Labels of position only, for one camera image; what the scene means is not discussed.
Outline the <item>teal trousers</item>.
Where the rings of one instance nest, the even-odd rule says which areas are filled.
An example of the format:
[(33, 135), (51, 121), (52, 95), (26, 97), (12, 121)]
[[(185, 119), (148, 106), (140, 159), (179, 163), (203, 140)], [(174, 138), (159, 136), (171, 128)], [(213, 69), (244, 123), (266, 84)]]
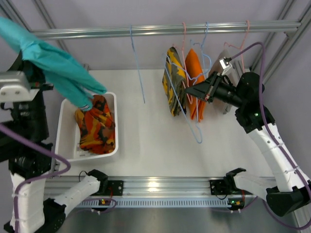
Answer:
[(103, 95), (106, 87), (93, 78), (69, 53), (37, 38), (13, 21), (0, 18), (0, 36), (22, 60), (42, 69), (46, 81), (73, 105), (83, 111), (93, 107), (89, 91)]

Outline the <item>orange camouflage trousers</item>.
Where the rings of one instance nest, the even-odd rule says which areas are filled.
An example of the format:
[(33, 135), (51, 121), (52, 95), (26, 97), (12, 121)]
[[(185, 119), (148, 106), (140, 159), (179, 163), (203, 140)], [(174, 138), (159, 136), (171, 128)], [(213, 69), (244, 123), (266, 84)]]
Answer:
[(107, 99), (102, 95), (94, 95), (92, 104), (89, 111), (75, 111), (75, 120), (80, 131), (79, 147), (94, 154), (111, 153), (116, 148), (116, 123)]

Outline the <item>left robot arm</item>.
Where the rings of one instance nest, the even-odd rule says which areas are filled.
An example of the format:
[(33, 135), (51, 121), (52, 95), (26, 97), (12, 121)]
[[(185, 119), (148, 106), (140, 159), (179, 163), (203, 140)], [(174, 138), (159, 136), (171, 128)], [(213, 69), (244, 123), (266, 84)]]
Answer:
[(49, 137), (43, 92), (51, 90), (40, 68), (19, 55), (0, 75), (0, 107), (11, 102), (12, 119), (0, 126), (0, 159), (8, 162), (13, 184), (13, 213), (4, 229), (9, 233), (54, 233), (69, 213), (89, 196), (104, 193), (108, 177), (92, 170), (71, 189), (44, 198), (46, 179), (55, 161)]

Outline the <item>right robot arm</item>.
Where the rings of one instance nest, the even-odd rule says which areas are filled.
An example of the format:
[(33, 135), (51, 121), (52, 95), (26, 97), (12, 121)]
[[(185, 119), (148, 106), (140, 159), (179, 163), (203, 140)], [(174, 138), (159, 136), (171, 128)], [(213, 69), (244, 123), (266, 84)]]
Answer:
[(246, 134), (257, 145), (270, 167), (272, 181), (257, 177), (244, 168), (232, 170), (224, 176), (226, 191), (235, 194), (246, 191), (264, 200), (277, 216), (285, 216), (307, 204), (311, 199), (307, 188), (310, 178), (305, 175), (286, 150), (270, 111), (259, 105), (264, 91), (258, 74), (242, 74), (237, 86), (227, 76), (213, 72), (205, 81), (186, 88), (185, 92), (199, 100), (213, 102), (218, 99), (236, 107), (235, 117)]

